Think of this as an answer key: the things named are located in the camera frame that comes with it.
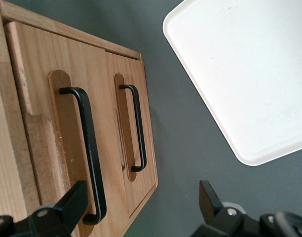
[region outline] drawer handle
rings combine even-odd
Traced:
[[[96,214],[87,214],[83,218],[83,223],[96,225],[105,217],[107,208],[90,101],[86,92],[78,87],[60,88],[59,93],[73,94],[78,103],[96,208]]]
[[[132,92],[133,105],[135,108],[135,117],[136,117],[136,126],[137,126],[141,166],[131,167],[131,172],[140,172],[147,166],[147,155],[146,155],[145,139],[143,136],[139,93],[138,93],[137,88],[134,85],[120,85],[119,89],[130,89],[130,91]]]

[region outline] drawer front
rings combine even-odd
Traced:
[[[105,51],[15,22],[9,23],[7,30],[42,204],[58,201],[77,180],[90,181],[77,103],[66,120],[77,119],[78,127],[71,127],[67,134],[58,120],[62,111],[56,109],[65,105],[53,102],[48,76],[62,70],[69,75],[72,87],[86,91],[91,103],[107,203],[106,217],[97,228],[109,233],[106,236],[117,236],[129,217]],[[74,142],[82,144],[81,151]],[[87,213],[93,213],[91,207]],[[82,223],[78,226],[81,236],[88,236],[93,229]]]
[[[114,104],[117,107],[117,116],[121,117],[121,109],[119,106],[125,106],[128,108],[129,121],[119,121],[119,131],[121,139],[127,139],[128,134],[131,140],[130,145],[132,146],[132,152],[128,152],[128,145],[126,146],[126,141],[123,141],[122,152],[123,159],[133,160],[129,162],[124,162],[125,165],[131,164],[131,167],[126,166],[123,172],[124,182],[126,186],[127,201],[129,214],[131,215],[139,204],[146,197],[148,192],[157,186],[157,174],[156,174],[156,165],[153,149],[153,139],[152,139],[152,130],[151,130],[151,121],[150,121],[150,112],[149,112],[149,102],[147,96],[147,87],[144,66],[141,61],[130,59],[127,57],[119,56],[116,54],[106,52],[108,69],[109,69],[109,80],[114,81],[116,74],[121,74],[124,80],[124,84],[133,85],[137,88],[139,93],[140,109],[141,109],[141,118],[142,118],[142,127],[144,135],[144,145],[147,158],[146,167],[139,172],[132,172],[132,166],[141,166],[141,154],[139,149],[139,139],[137,135],[137,125],[136,125],[136,116],[134,109],[134,100],[132,92],[129,89],[125,90],[125,98],[118,98],[126,100],[126,105],[120,103]]]
[[[49,77],[51,72],[62,70],[70,80],[62,85],[82,88],[91,104],[107,205],[107,214],[92,235],[121,236],[157,186],[143,64],[16,22],[8,23],[6,31],[41,204],[56,202],[77,180],[87,180],[92,205],[85,214],[95,213],[77,102],[61,99],[54,86],[60,83],[53,83],[54,78]],[[129,178],[130,168],[123,149],[116,73],[121,73],[125,83],[135,85],[140,93],[147,166],[135,174],[134,180]],[[126,98],[130,131],[137,134],[129,91]],[[134,163],[139,166],[136,135],[132,136],[132,148]],[[85,237],[92,230],[93,226],[80,221],[75,235]]]

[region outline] wooden cabinet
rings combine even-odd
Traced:
[[[72,95],[58,92],[58,88],[80,87],[91,104],[107,213],[95,226],[80,221],[74,235],[122,236],[158,183],[140,54],[1,1],[0,70],[1,55],[14,78],[9,72],[7,88],[6,76],[0,72],[0,111],[4,110],[0,136],[6,137],[0,141],[0,156],[11,154],[7,158],[11,166],[0,165],[6,171],[0,172],[0,180],[8,181],[0,185],[0,215],[10,214],[18,221],[39,205],[59,200],[77,180],[88,181],[92,205],[85,215],[95,213],[78,105]],[[120,82],[134,85],[139,92],[147,157],[140,172],[131,171],[141,165],[133,96],[130,90],[119,89]],[[16,117],[7,114],[11,110]],[[14,123],[20,133],[13,131]],[[14,153],[19,149],[17,140],[23,143],[24,154]],[[10,197],[8,189],[15,185],[19,195]]]

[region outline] white tray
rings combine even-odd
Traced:
[[[302,149],[302,0],[185,0],[163,31],[242,163]]]

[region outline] gray surface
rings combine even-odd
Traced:
[[[181,0],[11,0],[141,52],[147,74],[159,186],[126,237],[188,237],[202,223],[199,180],[258,218],[302,215],[302,150],[261,166],[241,164],[162,33]]]

